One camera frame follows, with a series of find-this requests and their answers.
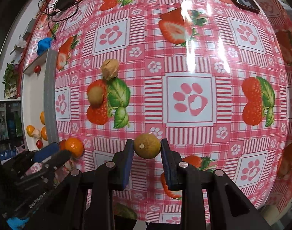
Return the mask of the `brown longan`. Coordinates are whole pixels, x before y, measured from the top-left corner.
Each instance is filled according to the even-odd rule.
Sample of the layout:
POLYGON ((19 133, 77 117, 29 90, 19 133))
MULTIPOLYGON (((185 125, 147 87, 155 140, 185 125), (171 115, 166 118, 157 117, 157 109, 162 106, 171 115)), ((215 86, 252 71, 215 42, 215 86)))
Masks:
POLYGON ((135 153, 144 159, 153 159, 160 153, 160 140, 153 134, 143 133, 134 139, 135 153))
POLYGON ((87 93, 89 103, 94 107, 99 107, 103 103, 104 89, 100 86, 92 87, 87 93))

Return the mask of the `orange mandarin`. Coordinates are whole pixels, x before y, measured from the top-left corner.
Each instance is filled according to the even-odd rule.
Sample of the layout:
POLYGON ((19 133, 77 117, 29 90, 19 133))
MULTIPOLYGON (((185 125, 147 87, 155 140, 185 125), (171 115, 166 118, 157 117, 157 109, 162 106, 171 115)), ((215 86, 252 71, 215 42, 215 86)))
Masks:
POLYGON ((44 111, 41 112, 40 114, 40 121, 43 125, 45 125, 45 114, 44 114, 44 111))
POLYGON ((48 136, 47 136, 47 131, 46 131, 45 126, 41 129, 41 136, 43 140, 48 141, 48 136))
POLYGON ((26 127, 26 133, 28 136, 32 137, 33 136, 33 131, 35 130, 35 127, 32 125, 28 125, 26 127))
POLYGON ((84 152, 84 145, 78 138, 68 138, 59 142, 61 150, 68 150, 71 152, 73 158, 80 158, 84 152))

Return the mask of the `green potted plant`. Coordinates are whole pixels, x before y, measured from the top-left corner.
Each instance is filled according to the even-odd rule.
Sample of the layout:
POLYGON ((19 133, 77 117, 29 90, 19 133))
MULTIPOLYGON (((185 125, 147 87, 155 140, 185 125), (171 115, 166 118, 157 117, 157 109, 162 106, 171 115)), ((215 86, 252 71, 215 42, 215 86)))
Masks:
POLYGON ((15 60, 12 60, 7 64, 6 70, 3 76, 4 98, 10 99, 17 95, 17 82, 18 82, 18 64, 15 64, 15 60))

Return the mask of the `peeled mandarin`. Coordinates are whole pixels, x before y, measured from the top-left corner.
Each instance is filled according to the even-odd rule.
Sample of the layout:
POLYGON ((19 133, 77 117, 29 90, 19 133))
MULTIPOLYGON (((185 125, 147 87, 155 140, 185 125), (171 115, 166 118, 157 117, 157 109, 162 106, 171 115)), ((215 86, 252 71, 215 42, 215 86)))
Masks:
POLYGON ((102 76, 106 81, 115 78, 118 75, 119 61, 117 59, 107 59, 102 63, 102 76))
POLYGON ((35 139, 41 139, 42 137, 41 131, 38 129, 34 129, 32 132, 32 137, 35 139))

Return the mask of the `pink strawberry tablecloth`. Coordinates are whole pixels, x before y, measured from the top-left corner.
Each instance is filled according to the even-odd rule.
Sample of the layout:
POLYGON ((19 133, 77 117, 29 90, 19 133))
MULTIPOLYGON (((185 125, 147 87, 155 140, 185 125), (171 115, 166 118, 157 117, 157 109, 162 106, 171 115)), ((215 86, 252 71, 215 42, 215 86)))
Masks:
MULTIPOLYGON (((59 141, 79 138, 71 167, 91 171, 128 138, 167 139, 203 169, 222 169, 268 222, 292 200, 292 21, 279 0, 83 0, 56 25, 59 141), (101 66, 119 61, 105 80, 101 66), (87 93, 104 89, 99 107, 87 93)), ((50 37, 39 11, 24 68, 50 37)))

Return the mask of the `white tray box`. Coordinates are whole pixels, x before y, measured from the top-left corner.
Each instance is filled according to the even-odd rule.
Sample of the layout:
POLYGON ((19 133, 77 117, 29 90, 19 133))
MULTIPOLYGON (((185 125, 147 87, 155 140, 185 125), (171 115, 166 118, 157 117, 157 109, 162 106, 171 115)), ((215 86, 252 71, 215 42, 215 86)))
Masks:
POLYGON ((26 127, 32 125, 41 131, 45 126, 48 141, 42 140, 47 146, 58 142, 58 131, 55 114, 55 76, 57 51, 47 49, 32 63, 24 68, 21 82, 21 113, 22 126, 24 129, 25 146, 30 150, 36 150, 37 139, 26 133, 26 127), (34 68, 40 65, 41 71, 35 74, 34 68), (40 114, 44 111, 45 125, 40 121, 40 114))

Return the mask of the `large red tomato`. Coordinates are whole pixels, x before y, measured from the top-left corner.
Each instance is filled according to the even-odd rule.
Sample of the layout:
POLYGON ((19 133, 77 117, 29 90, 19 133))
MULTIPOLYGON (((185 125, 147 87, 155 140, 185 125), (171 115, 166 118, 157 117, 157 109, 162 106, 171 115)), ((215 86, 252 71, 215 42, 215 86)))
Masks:
POLYGON ((41 149, 43 146, 44 146, 44 145, 43 145, 42 140, 37 140, 37 142, 36 142, 36 147, 37 147, 38 149, 41 149))

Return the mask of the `small red tomato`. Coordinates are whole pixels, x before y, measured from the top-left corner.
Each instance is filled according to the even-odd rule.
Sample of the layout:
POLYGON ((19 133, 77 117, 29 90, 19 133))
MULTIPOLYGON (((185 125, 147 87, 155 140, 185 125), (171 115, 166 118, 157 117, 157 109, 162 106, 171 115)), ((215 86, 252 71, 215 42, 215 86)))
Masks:
POLYGON ((40 65, 37 65, 35 68, 34 68, 34 72, 35 74, 39 74, 41 71, 41 66, 40 65))

